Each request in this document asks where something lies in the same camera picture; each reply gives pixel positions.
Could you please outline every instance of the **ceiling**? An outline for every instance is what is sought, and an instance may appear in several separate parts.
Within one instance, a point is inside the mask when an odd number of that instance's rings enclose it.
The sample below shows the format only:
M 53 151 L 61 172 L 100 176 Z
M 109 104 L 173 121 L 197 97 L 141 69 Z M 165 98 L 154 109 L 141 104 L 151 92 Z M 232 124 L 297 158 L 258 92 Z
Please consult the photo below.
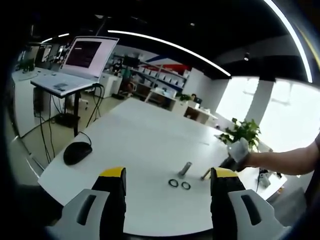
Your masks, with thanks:
M 166 40 L 211 61 L 229 50 L 288 34 L 282 22 L 263 0 L 197 0 L 191 3 L 118 0 L 108 3 L 107 9 L 102 9 L 94 13 L 63 14 L 59 18 L 44 13 L 35 14 L 33 40 L 40 42 L 70 33 L 69 37 L 51 41 L 65 42 L 74 36 L 95 35 L 105 21 L 99 35 L 118 37 L 121 45 L 167 56 L 195 67 L 213 79 L 219 79 L 226 76 L 189 53 L 154 40 L 112 34 L 108 30 L 139 33 Z

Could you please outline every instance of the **black o-ring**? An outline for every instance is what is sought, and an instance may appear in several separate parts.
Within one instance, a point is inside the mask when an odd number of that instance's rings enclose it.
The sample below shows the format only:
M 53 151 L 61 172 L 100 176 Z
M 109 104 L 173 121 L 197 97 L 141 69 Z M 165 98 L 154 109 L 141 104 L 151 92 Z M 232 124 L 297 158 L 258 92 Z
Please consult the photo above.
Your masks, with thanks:
M 186 181 L 184 181 L 182 184 L 181 184 L 181 187 L 185 190 L 189 190 L 191 188 L 190 184 L 187 183 Z
M 174 187 L 174 188 L 177 188 L 177 187 L 179 186 L 178 181 L 175 180 L 175 179 L 170 179 L 170 180 L 168 181 L 168 184 L 169 184 L 171 187 Z

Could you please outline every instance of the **window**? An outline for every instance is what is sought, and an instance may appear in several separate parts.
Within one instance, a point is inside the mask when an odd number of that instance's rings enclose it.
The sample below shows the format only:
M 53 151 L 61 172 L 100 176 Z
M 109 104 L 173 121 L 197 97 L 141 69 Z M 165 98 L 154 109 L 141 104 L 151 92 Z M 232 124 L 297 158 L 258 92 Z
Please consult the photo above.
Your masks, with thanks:
M 224 91 L 216 112 L 224 118 L 243 121 L 257 90 L 257 77 L 233 77 Z
M 262 142 L 276 152 L 308 146 L 319 133 L 320 89 L 277 79 L 260 123 Z

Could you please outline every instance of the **hand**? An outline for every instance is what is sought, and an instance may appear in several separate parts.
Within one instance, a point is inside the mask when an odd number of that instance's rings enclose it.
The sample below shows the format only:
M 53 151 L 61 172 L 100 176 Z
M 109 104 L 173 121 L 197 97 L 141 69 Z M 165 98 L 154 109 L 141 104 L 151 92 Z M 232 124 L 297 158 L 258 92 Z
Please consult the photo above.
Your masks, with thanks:
M 232 143 L 227 149 L 230 156 L 238 165 L 237 171 L 242 171 L 250 154 L 248 141 L 242 137 L 239 141 Z

